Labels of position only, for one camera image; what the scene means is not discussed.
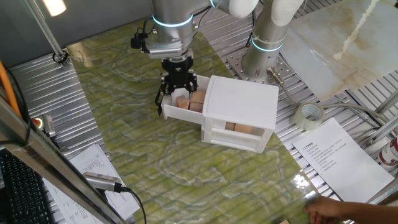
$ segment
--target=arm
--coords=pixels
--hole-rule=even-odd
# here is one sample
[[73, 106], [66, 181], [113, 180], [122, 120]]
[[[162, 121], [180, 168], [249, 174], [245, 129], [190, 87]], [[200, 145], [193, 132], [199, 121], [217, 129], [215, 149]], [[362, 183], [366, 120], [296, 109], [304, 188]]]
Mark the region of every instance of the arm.
[[394, 223], [398, 221], [398, 207], [365, 203], [338, 202], [320, 197], [305, 208], [311, 224], [332, 224], [338, 220], [352, 220], [357, 224]]

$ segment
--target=orange cable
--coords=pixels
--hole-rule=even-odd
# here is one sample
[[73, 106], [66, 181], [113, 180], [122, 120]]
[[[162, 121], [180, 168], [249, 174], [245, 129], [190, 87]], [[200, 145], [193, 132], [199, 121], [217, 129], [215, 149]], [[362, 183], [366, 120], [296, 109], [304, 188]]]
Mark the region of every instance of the orange cable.
[[7, 93], [8, 102], [9, 102], [11, 108], [15, 111], [15, 113], [18, 114], [18, 116], [20, 118], [22, 118], [21, 112], [19, 111], [19, 107], [17, 104], [17, 99], [14, 94], [14, 90], [12, 89], [10, 79], [8, 78], [6, 69], [4, 68], [1, 60], [0, 60], [0, 79], [2, 81], [5, 91]]

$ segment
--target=tape roll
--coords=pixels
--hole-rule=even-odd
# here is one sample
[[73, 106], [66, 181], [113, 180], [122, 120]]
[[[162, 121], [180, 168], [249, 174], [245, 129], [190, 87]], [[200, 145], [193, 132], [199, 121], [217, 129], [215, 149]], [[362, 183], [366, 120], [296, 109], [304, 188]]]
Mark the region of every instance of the tape roll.
[[316, 129], [324, 119], [325, 110], [314, 102], [302, 103], [293, 116], [293, 122], [306, 131]]

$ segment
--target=paper document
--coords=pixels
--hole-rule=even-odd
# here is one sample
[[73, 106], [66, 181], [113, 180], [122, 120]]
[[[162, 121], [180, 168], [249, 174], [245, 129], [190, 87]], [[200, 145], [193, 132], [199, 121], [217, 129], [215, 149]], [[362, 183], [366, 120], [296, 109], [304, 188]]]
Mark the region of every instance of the paper document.
[[[105, 153], [99, 145], [96, 144], [84, 150], [82, 153], [71, 159], [70, 162], [81, 173], [90, 171], [97, 174], [120, 178], [109, 159], [105, 156]], [[70, 197], [66, 196], [62, 191], [54, 187], [50, 182], [44, 179], [44, 183], [68, 224], [101, 223], [91, 213], [87, 212]], [[130, 193], [106, 191], [105, 194], [109, 204], [112, 205], [112, 207], [115, 208], [124, 219], [127, 219], [134, 212], [139, 210], [138, 203]]]
[[394, 180], [334, 118], [293, 145], [345, 202], [367, 202]]

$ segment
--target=green marble tabletop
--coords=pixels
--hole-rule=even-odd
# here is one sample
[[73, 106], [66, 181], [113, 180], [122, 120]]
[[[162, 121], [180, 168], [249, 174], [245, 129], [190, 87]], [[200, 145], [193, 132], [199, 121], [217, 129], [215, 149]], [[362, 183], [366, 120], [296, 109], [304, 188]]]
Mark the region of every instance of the green marble tabletop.
[[[68, 47], [112, 163], [148, 223], [309, 223], [316, 188], [274, 134], [262, 154], [200, 141], [200, 125], [157, 114], [160, 60], [130, 48], [142, 21]], [[199, 33], [197, 74], [232, 77]], [[134, 214], [144, 223], [142, 212]]]

